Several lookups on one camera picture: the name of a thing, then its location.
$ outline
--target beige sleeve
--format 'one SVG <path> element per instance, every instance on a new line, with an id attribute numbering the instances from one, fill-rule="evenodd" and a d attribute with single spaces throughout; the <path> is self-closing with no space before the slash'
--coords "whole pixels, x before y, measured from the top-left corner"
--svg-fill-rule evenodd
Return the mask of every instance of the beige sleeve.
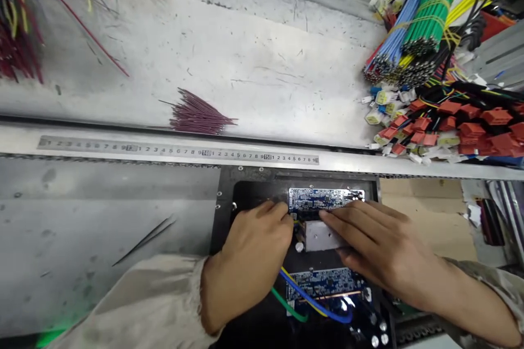
<path id="1" fill-rule="evenodd" d="M 158 255 L 124 274 L 91 314 L 49 349 L 208 348 L 200 323 L 200 276 L 206 259 Z"/>
<path id="2" fill-rule="evenodd" d="M 519 331 L 524 337 L 524 280 L 522 278 L 504 270 L 488 267 L 477 262 L 460 262 L 448 258 L 446 258 L 446 260 L 453 263 L 469 276 L 492 288 L 513 313 L 519 325 Z M 440 317 L 436 318 L 449 336 L 464 349 L 499 348 L 481 338 L 469 334 Z M 524 341 L 518 349 L 524 349 Z"/>

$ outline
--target metal ruler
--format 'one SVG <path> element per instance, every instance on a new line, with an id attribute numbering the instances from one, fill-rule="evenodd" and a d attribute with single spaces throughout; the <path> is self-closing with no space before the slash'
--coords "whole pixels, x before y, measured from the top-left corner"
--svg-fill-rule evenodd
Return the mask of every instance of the metal ruler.
<path id="1" fill-rule="evenodd" d="M 89 153 L 129 154 L 154 157 L 209 158 L 213 160 L 253 161 L 318 165 L 318 155 L 206 148 L 202 146 L 161 145 L 155 143 L 122 142 L 60 136 L 42 136 L 38 150 Z"/>

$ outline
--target left hand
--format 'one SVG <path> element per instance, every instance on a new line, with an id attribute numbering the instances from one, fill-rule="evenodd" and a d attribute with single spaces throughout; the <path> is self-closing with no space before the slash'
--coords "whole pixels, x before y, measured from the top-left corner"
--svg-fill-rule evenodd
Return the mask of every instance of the left hand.
<path id="1" fill-rule="evenodd" d="M 214 334 L 260 303 L 275 283 L 293 237 L 284 202 L 266 201 L 240 212 L 222 251 L 202 271 L 202 325 Z"/>

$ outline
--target wire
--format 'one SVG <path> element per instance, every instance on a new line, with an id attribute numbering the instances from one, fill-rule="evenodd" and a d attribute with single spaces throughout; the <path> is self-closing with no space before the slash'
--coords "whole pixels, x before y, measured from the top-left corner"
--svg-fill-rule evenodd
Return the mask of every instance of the wire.
<path id="1" fill-rule="evenodd" d="M 297 311 L 295 311 L 295 309 L 284 300 L 284 298 L 276 291 L 274 287 L 271 288 L 271 293 L 273 293 L 277 300 L 284 306 L 285 310 L 292 314 L 295 319 L 302 323 L 307 322 L 308 315 L 300 315 Z"/>
<path id="2" fill-rule="evenodd" d="M 282 277 L 284 277 L 284 279 L 287 281 L 287 283 L 289 285 L 291 285 L 291 287 L 294 290 L 296 290 L 302 297 L 304 297 L 304 299 L 308 303 L 311 304 L 311 306 L 315 306 L 316 308 L 318 308 L 320 311 L 325 313 L 331 319 L 336 320 L 337 322 L 340 322 L 340 323 L 344 323 L 344 324 L 351 323 L 351 321 L 353 320 L 353 313 L 350 313 L 349 315 L 346 315 L 346 316 L 337 315 L 337 314 L 335 314 L 335 313 L 325 309 L 323 306 L 321 306 L 319 303 L 317 303 L 311 296 L 309 296 L 309 294 L 307 294 L 300 286 L 298 286 L 298 284 L 289 276 L 289 274 L 286 274 L 284 272 L 284 268 L 283 267 L 281 268 L 279 273 L 280 273 L 280 275 Z"/>
<path id="3" fill-rule="evenodd" d="M 291 281 L 293 281 L 296 285 L 298 285 L 298 284 L 296 283 L 296 281 L 293 279 L 293 277 L 292 277 L 291 275 L 289 275 L 289 273 L 286 271 L 286 269 L 285 269 L 284 267 L 281 267 L 281 271 L 283 271 L 284 274 L 287 275 L 287 277 L 288 277 Z M 328 317 L 325 313 L 323 313 L 322 311 L 320 311 L 317 307 L 315 307 L 315 306 L 314 306 L 313 304 L 311 304 L 310 302 L 308 302 L 308 304 L 309 304 L 309 305 L 310 305 L 310 306 L 311 306 L 311 307 L 312 307 L 316 312 L 318 312 L 318 313 L 321 314 L 322 316 L 324 316 L 324 317 Z"/>

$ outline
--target blue circuit board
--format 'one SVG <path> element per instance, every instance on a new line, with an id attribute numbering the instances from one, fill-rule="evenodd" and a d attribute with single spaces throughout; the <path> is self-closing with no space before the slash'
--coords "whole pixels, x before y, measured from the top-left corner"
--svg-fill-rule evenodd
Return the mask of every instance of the blue circuit board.
<path id="1" fill-rule="evenodd" d="M 290 274 L 296 283 L 311 297 L 363 291 L 368 287 L 366 280 L 347 267 L 315 270 Z M 289 284 L 285 291 L 287 301 L 302 298 Z"/>
<path id="2" fill-rule="evenodd" d="M 293 219 L 310 218 L 319 210 L 333 210 L 354 200 L 364 200 L 364 191 L 352 189 L 290 188 L 289 213 Z"/>

